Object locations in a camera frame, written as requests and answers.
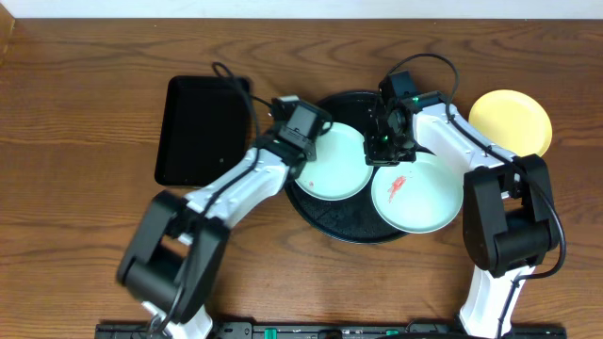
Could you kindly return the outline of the mint green plate with stain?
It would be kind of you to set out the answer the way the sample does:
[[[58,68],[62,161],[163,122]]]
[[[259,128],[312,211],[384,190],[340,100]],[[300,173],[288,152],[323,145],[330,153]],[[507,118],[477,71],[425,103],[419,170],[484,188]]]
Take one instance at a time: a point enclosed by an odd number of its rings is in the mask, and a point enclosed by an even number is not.
[[[307,162],[296,184],[324,201],[345,200],[369,182],[373,167],[365,160],[364,137],[347,124],[335,122],[316,142],[317,158]]]

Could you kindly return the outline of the yellow plate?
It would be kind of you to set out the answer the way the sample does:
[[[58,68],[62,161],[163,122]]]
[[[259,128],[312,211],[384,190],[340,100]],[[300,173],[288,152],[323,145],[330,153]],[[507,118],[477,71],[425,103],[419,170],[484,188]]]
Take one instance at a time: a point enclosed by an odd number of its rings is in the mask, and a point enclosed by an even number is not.
[[[468,118],[484,136],[520,156],[542,156],[552,141],[552,124],[545,109],[516,90],[498,89],[482,95]]]

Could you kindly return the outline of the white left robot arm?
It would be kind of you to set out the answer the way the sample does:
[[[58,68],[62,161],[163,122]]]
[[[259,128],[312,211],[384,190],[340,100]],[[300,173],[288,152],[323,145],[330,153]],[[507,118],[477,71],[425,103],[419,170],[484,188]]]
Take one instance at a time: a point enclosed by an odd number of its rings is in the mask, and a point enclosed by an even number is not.
[[[333,126],[325,110],[296,96],[273,100],[287,113],[215,182],[183,197],[167,190],[150,202],[117,269],[117,281],[153,317],[146,338],[205,338],[204,304],[234,227],[256,205],[297,179]]]

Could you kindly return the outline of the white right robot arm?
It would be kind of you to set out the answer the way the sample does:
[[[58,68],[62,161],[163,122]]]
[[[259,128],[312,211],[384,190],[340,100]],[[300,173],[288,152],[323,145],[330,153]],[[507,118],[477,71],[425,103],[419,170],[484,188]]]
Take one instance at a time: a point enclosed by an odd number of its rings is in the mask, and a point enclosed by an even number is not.
[[[441,92],[380,93],[366,129],[367,163],[380,174],[417,165],[428,156],[442,162],[435,199],[422,202],[427,226],[388,218],[406,233],[427,233],[463,216],[464,245],[475,265],[459,319],[472,337],[502,338],[523,284],[557,273],[566,240],[545,161],[520,157],[471,126]]]

